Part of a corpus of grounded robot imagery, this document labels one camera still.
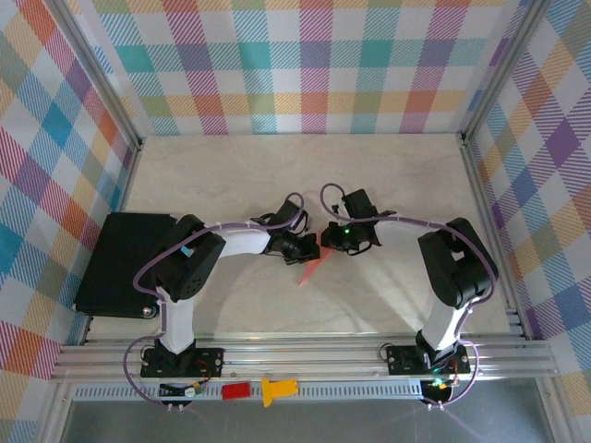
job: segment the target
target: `purple cable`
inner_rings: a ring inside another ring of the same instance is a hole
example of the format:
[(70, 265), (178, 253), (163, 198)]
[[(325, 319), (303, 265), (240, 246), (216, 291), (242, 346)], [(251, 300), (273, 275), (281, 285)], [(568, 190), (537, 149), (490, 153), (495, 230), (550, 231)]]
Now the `purple cable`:
[(160, 339), (164, 333), (166, 332), (166, 300), (165, 298), (160, 295), (159, 293), (157, 293), (156, 291), (153, 291), (152, 289), (149, 288), (144, 288), (143, 286), (139, 285), (139, 279), (141, 279), (143, 277), (143, 275), (152, 267), (154, 266), (156, 263), (158, 263), (160, 260), (165, 259), (166, 257), (170, 256), (171, 254), (173, 254), (175, 251), (179, 250), (181, 247), (183, 247), (184, 245), (187, 245), (188, 243), (191, 243), (193, 240), (195, 240), (196, 238), (204, 235), (205, 233), (213, 233), (216, 231), (224, 231), (227, 229), (255, 229), (257, 231), (269, 231), (271, 229), (280, 229), (280, 228), (284, 228), (286, 226), (291, 226), (294, 222), (296, 222), (297, 220), (299, 220), (300, 216), (302, 215), (302, 212), (304, 211), (304, 196), (302, 196), (300, 193), (298, 192), (292, 192), (291, 194), (289, 194), (285, 200), (288, 200), (291, 197), (298, 197), (300, 199), (301, 205), (299, 208), (299, 211), (297, 212), (297, 214), (290, 220), (284, 222), (284, 223), (280, 223), (280, 224), (274, 224), (273, 226), (261, 226), (259, 224), (255, 224), (253, 223), (225, 223), (225, 224), (216, 224), (215, 226), (211, 226), (209, 228), (205, 228), (202, 229), (200, 231), (197, 231), (196, 233), (193, 233), (192, 235), (190, 235), (189, 237), (187, 237), (186, 239), (182, 240), (181, 242), (177, 243), (174, 246), (171, 246), (170, 248), (166, 249), (164, 252), (162, 252), (161, 254), (159, 254), (158, 256), (156, 256), (155, 258), (153, 258), (152, 260), (150, 260), (148, 263), (146, 263), (136, 274), (136, 276), (133, 279), (133, 287), (137, 290), (140, 291), (141, 293), (148, 293), (150, 295), (154, 295), (158, 300), (160, 300), (161, 302), (161, 330), (162, 332), (158, 335), (147, 335), (144, 337), (140, 337), (137, 340), (134, 340), (133, 342), (131, 342), (131, 344), (129, 344), (129, 346), (127, 347), (125, 353), (123, 354), (123, 372), (125, 373), (127, 382), (129, 383), (129, 385), (131, 386), (131, 388), (137, 392), (137, 394), (145, 401), (149, 401), (152, 402), (154, 404), (157, 404), (159, 406), (164, 406), (162, 403), (160, 403), (159, 401), (156, 401), (154, 399), (151, 399), (150, 397), (148, 397), (146, 394), (144, 394), (141, 389), (138, 387), (138, 385), (133, 381), (133, 378), (131, 377), (131, 374), (129, 374), (129, 370), (127, 368), (127, 358), (129, 357), (129, 354), (131, 353), (131, 350), (140, 342), (142, 341), (155, 341)]
[[(336, 189), (341, 191), (342, 196), (345, 196), (346, 194), (344, 192), (343, 187), (340, 185), (337, 185), (336, 183), (327, 183), (320, 190), (320, 204), (327, 212), (329, 212), (337, 220), (341, 220), (343, 222), (349, 222), (349, 223), (398, 222), (399, 221), (401, 223), (412, 224), (415, 226), (423, 226), (425, 228), (442, 229), (443, 231), (447, 231), (448, 233), (451, 233), (453, 236), (459, 238), (478, 257), (478, 259), (482, 262), (485, 270), (487, 271), (488, 278), (490, 279), (490, 290), (488, 291), (488, 294), (485, 295), (484, 297), (482, 297), (481, 299), (468, 304), (468, 306), (466, 307), (466, 310), (464, 311), (464, 313), (462, 314), (462, 316), (460, 318), (460, 321), (458, 322), (458, 326), (456, 327), (456, 329), (454, 331), (454, 335), (457, 337), (458, 334), (460, 333), (460, 331), (462, 330), (462, 328), (464, 327), (464, 323), (465, 323), (466, 319), (472, 313), (473, 306), (480, 305), (482, 303), (487, 302), (490, 299), (490, 297), (492, 297), (492, 295), (494, 294), (495, 286), (496, 286), (496, 282), (497, 282), (497, 277), (495, 276), (495, 273), (492, 270), (492, 267), (490, 266), (490, 264), (488, 263), (487, 259), (484, 257), (482, 252), (480, 252), (480, 250), (476, 247), (476, 245), (473, 242), (471, 242), (470, 239), (467, 238), (465, 235), (463, 235), (462, 233), (449, 227), (448, 225), (441, 224), (441, 223), (435, 223), (433, 221), (423, 221), (423, 220), (419, 220), (419, 219), (410, 219), (407, 217), (400, 217), (397, 215), (388, 215), (388, 216), (382, 216), (382, 217), (370, 217), (370, 218), (365, 218), (365, 219), (350, 219), (348, 217), (343, 217), (343, 216), (337, 214), (336, 212), (332, 211), (329, 208), (329, 206), (326, 204), (326, 201), (324, 201), (324, 192), (326, 191), (327, 187), (335, 187)], [(476, 362), (474, 365), (474, 372), (473, 372), (472, 377), (470, 378), (470, 381), (468, 382), (468, 385), (465, 387), (465, 389), (460, 394), (458, 394), (454, 399), (446, 401), (443, 404), (452, 404), (452, 403), (455, 403), (456, 401), (462, 399), (462, 397), (468, 393), (468, 391), (472, 388), (472, 386), (476, 382), (476, 374), (478, 372), (478, 364), (479, 364), (479, 358), (480, 358), (480, 356), (478, 354), (478, 349), (471, 341), (459, 339), (458, 342), (460, 342), (461, 344), (468, 344), (468, 345), (472, 346), (472, 349), (474, 349), (474, 354), (476, 356)]]

